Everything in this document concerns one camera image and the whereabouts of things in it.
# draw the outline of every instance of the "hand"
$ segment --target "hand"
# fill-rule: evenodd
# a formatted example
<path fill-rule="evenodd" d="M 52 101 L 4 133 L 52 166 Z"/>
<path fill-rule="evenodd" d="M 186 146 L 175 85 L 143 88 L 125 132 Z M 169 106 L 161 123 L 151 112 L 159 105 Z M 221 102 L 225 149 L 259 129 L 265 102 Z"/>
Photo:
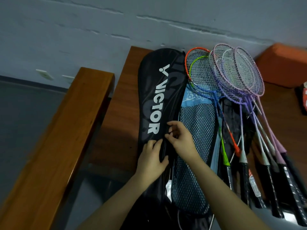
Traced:
<path fill-rule="evenodd" d="M 193 137 L 188 129 L 179 121 L 170 121 L 167 123 L 170 134 L 165 134 L 165 138 L 174 146 L 177 154 L 187 163 L 199 159 L 200 156 L 195 148 Z"/>
<path fill-rule="evenodd" d="M 169 156 L 160 162 L 159 152 L 163 139 L 150 140 L 144 144 L 143 151 L 138 159 L 135 176 L 140 180 L 141 186 L 147 189 L 163 173 L 169 164 Z"/>

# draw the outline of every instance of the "victor logo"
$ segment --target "victor logo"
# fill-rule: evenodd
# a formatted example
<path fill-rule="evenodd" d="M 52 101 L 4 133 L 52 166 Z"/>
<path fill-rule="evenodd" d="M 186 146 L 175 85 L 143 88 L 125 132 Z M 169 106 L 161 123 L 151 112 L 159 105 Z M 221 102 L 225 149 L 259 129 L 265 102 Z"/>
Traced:
<path fill-rule="evenodd" d="M 165 69 L 169 68 L 169 64 L 163 68 L 160 68 L 159 71 L 161 73 L 163 73 L 165 76 L 169 76 L 169 74 L 165 71 Z M 165 91 L 165 87 L 166 87 L 166 84 L 167 83 L 167 79 L 165 81 L 163 81 L 161 84 L 157 85 L 156 86 L 156 95 L 154 96 L 154 102 L 155 103 L 159 103 L 158 105 L 153 105 L 152 106 L 152 109 L 155 110 L 154 112 L 151 113 L 150 115 L 150 120 L 153 122 L 153 123 L 150 123 L 149 124 L 149 129 L 148 129 L 148 132 L 147 133 L 154 133 L 154 134 L 157 134 L 159 132 L 159 128 L 160 128 L 160 123 L 158 123 L 161 119 L 161 110 L 163 108 L 163 99 L 164 99 L 164 91 Z"/>

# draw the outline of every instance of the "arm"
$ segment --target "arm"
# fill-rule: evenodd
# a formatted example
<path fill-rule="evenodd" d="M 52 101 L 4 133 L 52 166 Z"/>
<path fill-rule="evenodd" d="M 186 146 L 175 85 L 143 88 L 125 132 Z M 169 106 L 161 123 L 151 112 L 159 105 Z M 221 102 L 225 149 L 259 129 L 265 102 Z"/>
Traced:
<path fill-rule="evenodd" d="M 191 168 L 220 228 L 222 230 L 270 229 L 202 160 L 189 130 L 179 121 L 168 122 L 168 125 L 171 125 L 170 134 L 165 135 L 166 139 Z"/>
<path fill-rule="evenodd" d="M 168 156 L 160 163 L 159 152 L 162 139 L 155 142 L 150 140 L 144 145 L 135 175 L 88 217 L 78 230 L 120 229 L 135 201 L 162 174 L 169 163 Z"/>

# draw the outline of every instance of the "black mesh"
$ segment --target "black mesh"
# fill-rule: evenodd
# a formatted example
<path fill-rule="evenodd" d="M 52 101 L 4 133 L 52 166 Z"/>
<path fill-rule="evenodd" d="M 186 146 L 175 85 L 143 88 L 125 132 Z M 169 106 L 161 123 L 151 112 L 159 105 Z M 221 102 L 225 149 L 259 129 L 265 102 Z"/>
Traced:
<path fill-rule="evenodd" d="M 182 107 L 180 121 L 191 132 L 201 158 L 210 164 L 210 154 L 215 143 L 216 114 L 214 105 L 203 103 Z M 172 202 L 183 211 L 197 215 L 204 215 L 208 212 L 209 204 L 193 172 L 180 157 L 177 157 L 174 163 L 171 196 Z"/>

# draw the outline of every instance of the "floor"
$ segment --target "floor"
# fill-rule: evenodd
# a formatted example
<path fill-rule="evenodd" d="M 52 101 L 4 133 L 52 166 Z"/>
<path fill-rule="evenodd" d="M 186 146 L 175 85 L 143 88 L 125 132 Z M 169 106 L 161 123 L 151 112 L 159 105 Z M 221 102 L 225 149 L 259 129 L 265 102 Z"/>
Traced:
<path fill-rule="evenodd" d="M 0 202 L 12 189 L 35 143 L 51 121 L 65 93 L 0 81 Z M 77 174 L 54 229 L 75 229 L 95 209 L 123 186 L 123 181 L 103 177 L 86 162 Z M 279 220 L 269 210 L 255 209 L 272 229 L 304 229 Z M 220 229 L 217 222 L 212 230 Z"/>

